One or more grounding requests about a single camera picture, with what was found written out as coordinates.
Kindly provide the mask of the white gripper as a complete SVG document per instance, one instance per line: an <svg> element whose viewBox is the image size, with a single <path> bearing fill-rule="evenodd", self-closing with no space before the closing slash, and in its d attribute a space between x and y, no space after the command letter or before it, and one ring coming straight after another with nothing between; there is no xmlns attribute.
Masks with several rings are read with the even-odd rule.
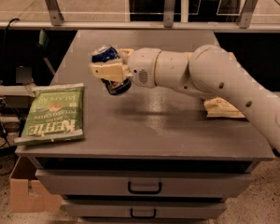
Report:
<svg viewBox="0 0 280 224"><path fill-rule="evenodd" d="M124 63L92 63L91 71L95 77L108 81L122 82L131 77L134 85L155 88L155 67L160 49L142 48L119 49L118 55Z"/></svg>

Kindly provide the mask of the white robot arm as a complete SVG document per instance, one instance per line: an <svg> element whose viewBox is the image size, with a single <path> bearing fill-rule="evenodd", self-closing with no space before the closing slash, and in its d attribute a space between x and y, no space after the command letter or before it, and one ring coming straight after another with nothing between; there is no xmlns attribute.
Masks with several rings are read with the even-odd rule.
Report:
<svg viewBox="0 0 280 224"><path fill-rule="evenodd" d="M102 46L92 53L90 68L112 95L134 84L168 88L201 99L221 97L244 114L280 153L280 97L261 86L219 46L203 45L193 52Z"/></svg>

